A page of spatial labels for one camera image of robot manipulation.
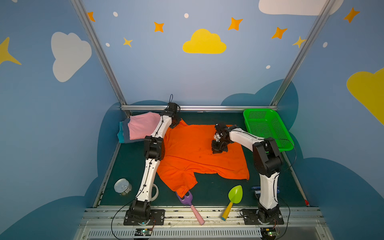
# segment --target white cloud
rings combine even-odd
[[[69,80],[91,57],[91,45],[76,34],[56,32],[52,35],[53,74],[60,82]]]
[[[319,15],[327,0],[260,0],[259,9],[266,14]],[[336,0],[331,14],[336,12],[344,0]]]

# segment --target green basket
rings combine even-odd
[[[288,139],[293,143],[279,114],[267,108],[246,109],[243,112],[247,131],[258,137]],[[280,152],[290,151],[293,145],[287,140],[276,140]]]

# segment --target orange t-shirt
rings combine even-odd
[[[249,180],[247,162],[239,143],[228,144],[228,152],[212,153],[215,132],[215,125],[187,125],[183,120],[167,130],[165,156],[157,173],[180,197],[197,183],[194,172]]]

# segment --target metal can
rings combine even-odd
[[[128,193],[131,192],[132,190],[132,185],[128,182],[127,179],[125,178],[122,178],[120,180],[118,180],[116,183],[115,183],[115,191],[117,193],[119,193],[120,195],[122,196],[125,196],[127,195]]]

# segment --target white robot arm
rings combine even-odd
[[[164,136],[168,127],[177,126],[181,118],[177,115],[179,106],[168,103],[167,108],[160,113],[161,119],[151,136],[144,139],[144,155],[146,158],[144,175],[139,191],[128,210],[128,216],[135,219],[134,223],[147,224],[151,214],[152,186],[157,168],[164,157]]]
[[[277,180],[283,161],[276,141],[272,138],[257,137],[237,126],[216,124],[215,129],[215,140],[212,140],[214,154],[227,152],[227,145],[233,142],[238,142],[253,152],[253,161],[260,175],[261,187],[258,219],[264,224],[278,219],[281,213],[277,201]]]

